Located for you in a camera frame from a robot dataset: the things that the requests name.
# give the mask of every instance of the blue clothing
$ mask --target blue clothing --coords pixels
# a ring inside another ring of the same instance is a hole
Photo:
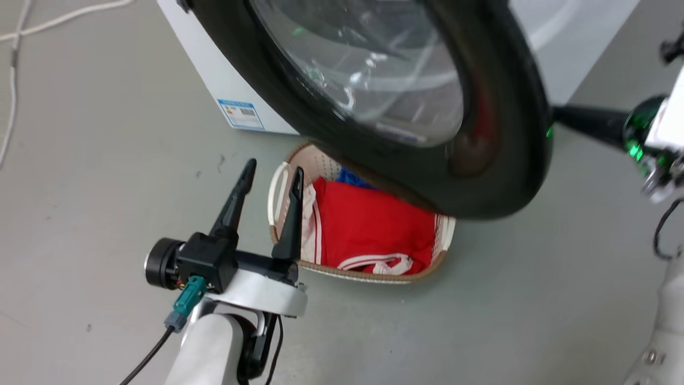
[[[351,184],[353,186],[361,188],[370,188],[371,190],[375,190],[373,186],[366,183],[357,174],[345,169],[344,167],[342,167],[342,169],[340,170],[340,176],[337,177],[336,181]]]

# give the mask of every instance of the laundry basket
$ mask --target laundry basket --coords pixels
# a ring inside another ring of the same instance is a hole
[[[271,186],[268,190],[268,224],[271,230],[271,239],[277,243],[282,231],[282,225],[287,216],[290,201],[287,194],[294,171],[297,167],[304,170],[304,187],[312,184],[319,177],[326,180],[335,180],[340,173],[341,166],[323,151],[310,143],[302,143],[287,159],[276,169]],[[432,263],[428,268],[412,275],[380,275],[363,273],[359,271],[345,271],[329,266],[313,264],[307,261],[299,261],[300,267],[318,273],[344,278],[347,280],[375,282],[379,284],[409,284],[421,280],[439,268],[447,255],[451,244],[453,231],[456,228],[456,219],[445,215],[435,215],[435,241],[432,247]]]

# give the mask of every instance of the white basket handle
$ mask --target white basket handle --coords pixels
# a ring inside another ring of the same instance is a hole
[[[273,179],[271,179],[271,186],[268,188],[268,204],[266,206],[266,211],[268,215],[268,224],[270,226],[275,226],[276,221],[278,220],[276,215],[278,217],[280,216],[280,208],[282,207],[282,201],[285,198],[285,191],[287,190],[285,188],[285,184],[287,183],[288,166],[289,163],[287,162],[283,162],[280,166],[278,166],[275,174],[273,174]],[[276,200],[276,186],[278,185],[278,180],[282,181],[280,183],[280,194],[278,196],[278,200]]]
[[[443,216],[442,222],[442,250],[448,250],[453,240],[453,231],[456,230],[456,218]]]

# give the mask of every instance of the white cable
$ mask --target white cable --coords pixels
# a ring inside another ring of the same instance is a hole
[[[135,0],[118,0],[118,1],[112,1],[111,3],[104,3],[104,4],[91,5],[88,7],[84,7],[84,8],[81,8],[80,10],[75,10],[74,12],[69,12],[68,14],[60,16],[54,20],[50,20],[50,21],[43,23],[41,25],[37,25],[35,27],[23,29],[21,31],[21,35],[26,36],[26,35],[36,34],[38,32],[44,31],[48,28],[56,27],[62,23],[65,23],[65,22],[73,19],[73,18],[83,16],[84,14],[89,14],[89,13],[104,11],[104,10],[110,10],[113,8],[125,7],[126,5],[132,4],[134,2],[135,2]],[[17,35],[17,33],[18,32],[14,32],[13,34],[0,35],[0,42],[13,39]]]
[[[37,25],[35,27],[24,29],[26,20],[29,16],[29,11],[33,0],[25,0],[24,7],[21,10],[21,15],[19,16],[19,22],[16,27],[16,31],[12,34],[0,35],[0,42],[7,40],[12,40],[12,63],[10,65],[10,90],[12,93],[12,105],[10,106],[10,120],[7,124],[7,130],[2,142],[2,147],[0,147],[0,170],[5,164],[5,158],[7,157],[7,150],[10,146],[10,139],[12,138],[12,133],[14,132],[14,127],[16,126],[16,113],[18,110],[18,95],[17,95],[17,65],[19,59],[19,49],[21,47],[21,38],[26,35],[36,34],[38,32],[44,31],[48,28],[56,27],[62,23],[65,23],[73,18],[83,16],[85,14],[110,10],[113,8],[124,7],[126,5],[132,4],[135,0],[118,0],[112,1],[111,3],[104,3],[98,5],[91,5],[89,7],[81,8],[80,10],[75,10],[46,23]]]
[[[7,131],[2,141],[2,148],[0,149],[0,169],[5,164],[5,155],[7,155],[7,148],[10,146],[10,138],[16,125],[16,110],[17,110],[17,92],[16,92],[16,67],[19,61],[19,49],[21,48],[21,30],[24,29],[26,19],[29,18],[29,11],[33,0],[25,0],[24,7],[21,9],[19,22],[16,25],[16,33],[14,41],[12,41],[12,63],[10,64],[10,89],[12,90],[12,106],[10,107],[10,121],[7,123]]]

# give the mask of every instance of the teal connector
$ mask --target teal connector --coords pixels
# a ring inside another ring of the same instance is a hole
[[[183,292],[173,304],[173,311],[166,317],[164,325],[173,327],[174,332],[180,333],[192,309],[200,303],[205,294],[207,294],[205,279],[196,275],[190,277]]]

